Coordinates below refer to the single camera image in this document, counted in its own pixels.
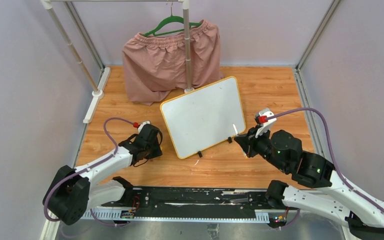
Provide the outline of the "white whiteboard marker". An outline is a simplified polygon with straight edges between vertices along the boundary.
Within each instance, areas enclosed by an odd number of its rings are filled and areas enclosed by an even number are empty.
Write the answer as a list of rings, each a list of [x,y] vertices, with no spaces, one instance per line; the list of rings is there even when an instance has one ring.
[[[233,129],[234,129],[235,135],[238,136],[238,135],[239,135],[239,132],[238,132],[238,130],[237,130],[236,125],[233,123],[232,126],[233,126]]]

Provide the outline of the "yellow framed whiteboard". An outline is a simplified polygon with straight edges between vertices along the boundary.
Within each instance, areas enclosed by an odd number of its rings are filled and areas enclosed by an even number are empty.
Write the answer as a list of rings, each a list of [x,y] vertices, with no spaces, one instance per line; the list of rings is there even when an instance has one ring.
[[[184,93],[160,104],[174,150],[179,159],[246,130],[238,80],[234,76]]]

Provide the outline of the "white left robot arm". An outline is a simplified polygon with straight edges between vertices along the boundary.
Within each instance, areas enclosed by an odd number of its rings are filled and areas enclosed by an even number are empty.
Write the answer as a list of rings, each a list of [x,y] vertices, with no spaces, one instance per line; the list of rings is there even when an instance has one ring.
[[[62,166],[55,174],[43,200],[45,216],[66,225],[76,223],[84,213],[106,203],[131,206],[135,201],[133,185],[116,176],[107,183],[104,179],[120,169],[134,166],[141,160],[160,157],[162,132],[149,122],[137,126],[137,133],[115,145],[115,148],[96,160],[79,167]]]

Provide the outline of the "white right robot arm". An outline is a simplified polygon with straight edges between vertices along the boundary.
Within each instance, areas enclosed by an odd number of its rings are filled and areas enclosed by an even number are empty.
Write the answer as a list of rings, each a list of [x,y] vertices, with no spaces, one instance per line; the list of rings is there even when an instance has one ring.
[[[272,209],[296,208],[337,222],[360,240],[384,240],[384,201],[367,196],[357,186],[345,183],[332,162],[303,150],[302,141],[279,130],[257,136],[257,129],[234,137],[248,158],[261,156],[282,173],[329,198],[305,193],[280,180],[272,180],[265,193]]]

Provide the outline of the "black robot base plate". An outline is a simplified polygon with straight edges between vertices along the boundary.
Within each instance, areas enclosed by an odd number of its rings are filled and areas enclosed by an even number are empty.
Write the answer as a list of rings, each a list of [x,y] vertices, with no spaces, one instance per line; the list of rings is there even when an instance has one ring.
[[[273,207],[265,189],[151,187],[133,188],[129,203],[110,201],[88,210],[82,219],[115,222],[270,223],[288,212]]]

